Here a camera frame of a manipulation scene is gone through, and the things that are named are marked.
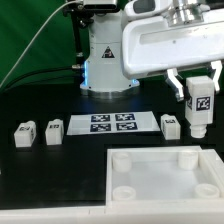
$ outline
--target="black cable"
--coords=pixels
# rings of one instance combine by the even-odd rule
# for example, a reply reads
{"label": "black cable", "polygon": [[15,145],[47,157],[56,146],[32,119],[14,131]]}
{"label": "black cable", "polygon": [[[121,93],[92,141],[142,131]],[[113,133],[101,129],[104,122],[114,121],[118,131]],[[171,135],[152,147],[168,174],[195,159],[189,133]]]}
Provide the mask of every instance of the black cable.
{"label": "black cable", "polygon": [[37,70],[37,71],[28,72],[24,75],[19,76],[16,79],[12,80],[11,82],[9,82],[5,86],[4,90],[11,88],[11,86],[13,86],[15,83],[17,83],[23,79],[26,79],[30,76],[34,76],[34,75],[38,75],[38,74],[42,74],[42,73],[50,73],[50,72],[58,72],[58,71],[66,71],[66,70],[72,70],[72,66],[60,67],[60,68],[48,68],[48,69],[41,69],[41,70]]}
{"label": "black cable", "polygon": [[79,76],[75,76],[75,75],[64,75],[64,76],[58,76],[58,77],[54,77],[54,78],[47,78],[47,79],[41,79],[41,80],[36,80],[36,81],[32,81],[32,82],[21,83],[19,85],[12,86],[10,88],[5,89],[4,92],[7,92],[7,91],[9,91],[11,89],[14,89],[16,87],[23,86],[23,85],[30,85],[30,84],[34,84],[34,83],[38,83],[38,82],[46,82],[46,81],[52,81],[52,80],[57,80],[57,79],[75,78],[75,77],[79,77]]}

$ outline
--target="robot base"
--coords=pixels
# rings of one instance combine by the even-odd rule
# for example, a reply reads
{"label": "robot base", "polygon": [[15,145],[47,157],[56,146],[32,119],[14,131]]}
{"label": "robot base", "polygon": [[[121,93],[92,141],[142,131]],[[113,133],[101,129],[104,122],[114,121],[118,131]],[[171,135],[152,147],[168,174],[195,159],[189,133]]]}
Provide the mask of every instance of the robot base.
{"label": "robot base", "polygon": [[131,95],[135,95],[139,93],[139,82],[135,81],[128,89],[124,89],[122,91],[111,91],[111,92],[104,92],[104,91],[95,91],[91,88],[88,88],[84,83],[80,85],[81,94],[84,96],[90,96],[93,98],[99,99],[118,99],[123,98]]}

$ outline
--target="white cube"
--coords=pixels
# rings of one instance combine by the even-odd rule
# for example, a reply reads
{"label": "white cube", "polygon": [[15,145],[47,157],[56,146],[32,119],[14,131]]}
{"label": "white cube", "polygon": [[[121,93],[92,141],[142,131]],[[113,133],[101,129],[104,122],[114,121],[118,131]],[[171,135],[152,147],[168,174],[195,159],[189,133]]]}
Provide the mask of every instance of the white cube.
{"label": "white cube", "polygon": [[161,117],[161,130],[166,140],[180,139],[180,124],[175,116],[163,115]]}
{"label": "white cube", "polygon": [[63,121],[56,119],[48,123],[45,131],[47,145],[61,145],[64,136]]}
{"label": "white cube", "polygon": [[36,137],[36,124],[33,121],[21,123],[14,133],[17,148],[31,147]]}

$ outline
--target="white robot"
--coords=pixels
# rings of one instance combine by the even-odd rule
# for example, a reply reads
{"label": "white robot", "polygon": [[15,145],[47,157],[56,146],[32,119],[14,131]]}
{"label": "white robot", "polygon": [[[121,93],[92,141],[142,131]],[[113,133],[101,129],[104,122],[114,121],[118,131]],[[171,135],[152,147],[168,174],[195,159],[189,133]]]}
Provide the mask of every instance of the white robot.
{"label": "white robot", "polygon": [[[134,0],[124,11],[106,13],[116,5],[116,0],[83,1],[84,10],[94,9],[94,22],[82,93],[120,97],[139,86],[136,79],[165,75],[177,101],[188,100],[192,136],[204,137],[213,121],[214,92],[220,90],[224,9],[210,10],[203,0]],[[211,78],[187,79],[187,87],[178,81],[178,71],[201,67],[211,67]]]}

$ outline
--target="small white block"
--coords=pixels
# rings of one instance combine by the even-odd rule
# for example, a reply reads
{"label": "small white block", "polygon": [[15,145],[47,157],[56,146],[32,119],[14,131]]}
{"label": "small white block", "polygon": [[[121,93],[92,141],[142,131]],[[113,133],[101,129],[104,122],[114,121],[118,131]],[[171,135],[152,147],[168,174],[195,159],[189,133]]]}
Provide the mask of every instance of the small white block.
{"label": "small white block", "polygon": [[33,121],[21,123],[14,133],[17,148],[31,147],[36,137],[36,124]]}
{"label": "small white block", "polygon": [[199,184],[195,188],[195,198],[215,199],[220,197],[220,190],[211,184]]}
{"label": "small white block", "polygon": [[119,173],[126,173],[131,170],[132,158],[129,152],[113,153],[113,169]]}
{"label": "small white block", "polygon": [[175,116],[161,116],[161,130],[166,140],[180,139],[180,124]]}
{"label": "small white block", "polygon": [[114,201],[132,201],[136,199],[136,190],[129,186],[117,187],[113,190]]}
{"label": "small white block", "polygon": [[56,119],[48,123],[45,131],[47,145],[61,145],[64,136],[63,121]]}
{"label": "small white block", "polygon": [[196,150],[188,149],[179,152],[178,165],[183,170],[195,170],[198,168],[199,154]]}

